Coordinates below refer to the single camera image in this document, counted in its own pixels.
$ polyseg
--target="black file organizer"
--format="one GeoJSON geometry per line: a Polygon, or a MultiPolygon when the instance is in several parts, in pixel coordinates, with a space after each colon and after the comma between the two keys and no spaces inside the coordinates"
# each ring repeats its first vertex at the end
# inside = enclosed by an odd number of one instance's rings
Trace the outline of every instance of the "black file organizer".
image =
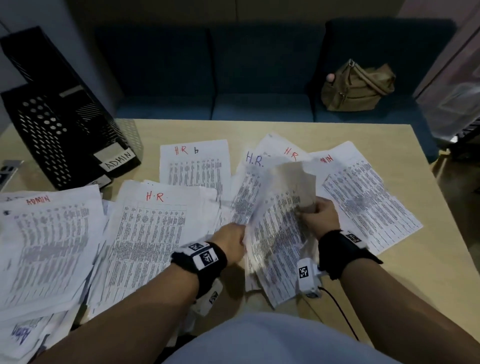
{"type": "Polygon", "coordinates": [[[0,39],[0,45],[28,82],[1,94],[5,108],[57,189],[90,183],[103,187],[140,165],[138,156],[143,147],[138,133],[133,133],[129,143],[39,27],[6,36],[0,39]],[[120,154],[109,156],[107,147],[120,154]],[[95,154],[102,151],[100,160],[95,154]]]}

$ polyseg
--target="bag strap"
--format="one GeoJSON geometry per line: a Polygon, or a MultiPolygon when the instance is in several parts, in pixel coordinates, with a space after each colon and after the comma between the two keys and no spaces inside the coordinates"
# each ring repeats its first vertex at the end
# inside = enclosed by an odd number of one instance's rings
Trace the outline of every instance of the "bag strap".
{"type": "Polygon", "coordinates": [[[354,62],[353,60],[350,60],[348,62],[348,65],[353,68],[358,76],[365,81],[365,83],[373,88],[377,93],[379,93],[382,96],[387,96],[388,94],[391,93],[391,90],[388,88],[385,88],[383,85],[379,84],[377,80],[374,78],[370,77],[370,75],[363,69],[361,68],[358,63],[354,62]]]}

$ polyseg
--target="forearm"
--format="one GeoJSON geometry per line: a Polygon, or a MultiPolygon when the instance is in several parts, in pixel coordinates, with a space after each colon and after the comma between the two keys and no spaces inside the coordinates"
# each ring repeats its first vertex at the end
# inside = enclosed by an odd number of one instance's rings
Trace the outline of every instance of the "forearm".
{"type": "Polygon", "coordinates": [[[153,363],[198,292],[175,264],[47,350],[41,363],[153,363]]]}
{"type": "Polygon", "coordinates": [[[404,364],[480,362],[478,342],[377,263],[354,260],[340,281],[376,349],[404,364]]]}

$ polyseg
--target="backrest cushion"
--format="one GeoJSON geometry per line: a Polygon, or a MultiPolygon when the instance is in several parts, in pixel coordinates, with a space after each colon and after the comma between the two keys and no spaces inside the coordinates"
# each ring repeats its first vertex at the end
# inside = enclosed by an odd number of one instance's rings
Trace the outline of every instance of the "backrest cushion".
{"type": "Polygon", "coordinates": [[[219,93],[303,93],[320,54],[324,27],[232,24],[210,29],[219,93]]]}
{"type": "Polygon", "coordinates": [[[204,28],[108,25],[95,36],[126,96],[215,93],[204,28]]]}
{"type": "MultiPolygon", "coordinates": [[[[335,72],[352,58],[361,67],[388,63],[395,93],[412,94],[455,34],[447,19],[333,19],[325,24],[319,74],[335,72]]],[[[319,79],[321,87],[324,79],[319,79]]]]}

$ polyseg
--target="person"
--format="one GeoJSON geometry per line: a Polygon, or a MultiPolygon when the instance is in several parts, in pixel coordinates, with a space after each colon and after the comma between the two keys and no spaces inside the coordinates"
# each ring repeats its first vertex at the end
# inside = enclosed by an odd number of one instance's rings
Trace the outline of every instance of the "person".
{"type": "MultiPolygon", "coordinates": [[[[257,313],[198,336],[165,363],[480,363],[478,342],[402,286],[382,269],[381,261],[343,238],[331,201],[318,197],[315,207],[314,213],[300,212],[300,218],[319,241],[320,265],[340,279],[375,349],[315,321],[257,313]]],[[[230,266],[244,255],[243,235],[244,226],[228,224],[209,243],[190,247],[213,251],[210,257],[217,260],[208,262],[230,266]]],[[[34,363],[154,363],[199,290],[207,290],[205,282],[216,275],[213,270],[193,273],[183,263],[187,255],[172,255],[162,273],[34,363]]]]}

